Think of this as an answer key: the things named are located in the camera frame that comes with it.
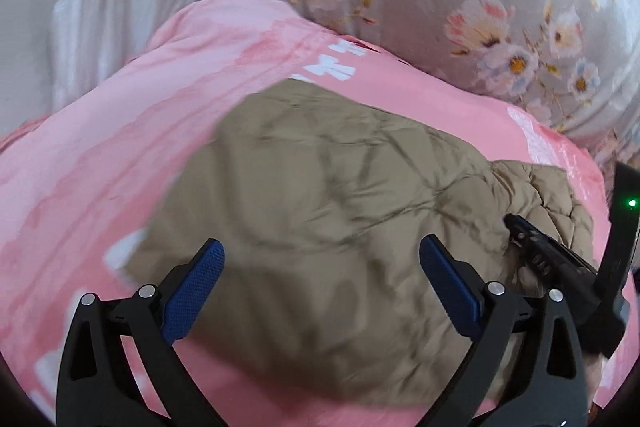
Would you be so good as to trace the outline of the beige quilted puffer jacket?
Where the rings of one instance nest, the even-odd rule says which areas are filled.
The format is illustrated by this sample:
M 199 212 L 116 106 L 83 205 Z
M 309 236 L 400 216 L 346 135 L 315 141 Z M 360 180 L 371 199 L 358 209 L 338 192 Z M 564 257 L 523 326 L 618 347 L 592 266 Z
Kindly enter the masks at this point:
M 160 281 L 206 239 L 224 271 L 201 342 L 255 375 L 326 397 L 429 405 L 469 349 L 418 257 L 434 234 L 483 279 L 539 295 L 509 245 L 520 215 L 590 258 L 593 221 L 556 167 L 486 159 L 416 121 L 286 80 L 224 117 L 126 265 Z

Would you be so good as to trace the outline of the pink patterned blanket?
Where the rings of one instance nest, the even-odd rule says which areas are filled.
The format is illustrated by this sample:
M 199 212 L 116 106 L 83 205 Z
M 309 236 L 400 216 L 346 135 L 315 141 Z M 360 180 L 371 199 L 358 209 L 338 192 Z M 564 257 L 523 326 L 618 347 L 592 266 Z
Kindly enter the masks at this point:
M 131 294 L 122 267 L 186 158 L 244 96 L 290 77 L 453 134 L 490 160 L 563 168 L 602 253 L 610 224 L 600 170 L 524 110 L 452 87 L 280 1 L 196 2 L 101 86 L 1 143 L 1 353 L 46 418 L 80 297 Z

